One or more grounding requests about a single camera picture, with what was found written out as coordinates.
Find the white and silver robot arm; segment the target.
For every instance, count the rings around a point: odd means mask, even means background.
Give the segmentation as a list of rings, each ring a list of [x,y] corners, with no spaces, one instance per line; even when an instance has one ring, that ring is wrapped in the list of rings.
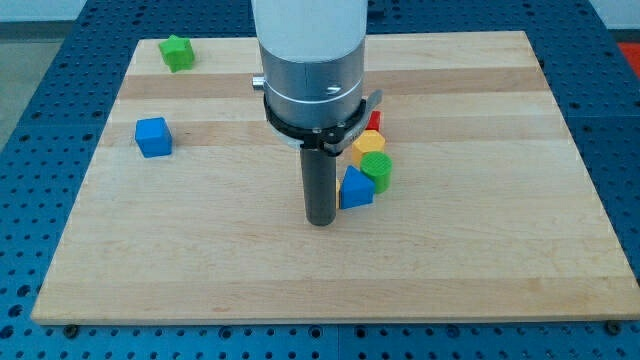
[[[366,0],[253,0],[268,107],[300,128],[328,128],[359,107]]]

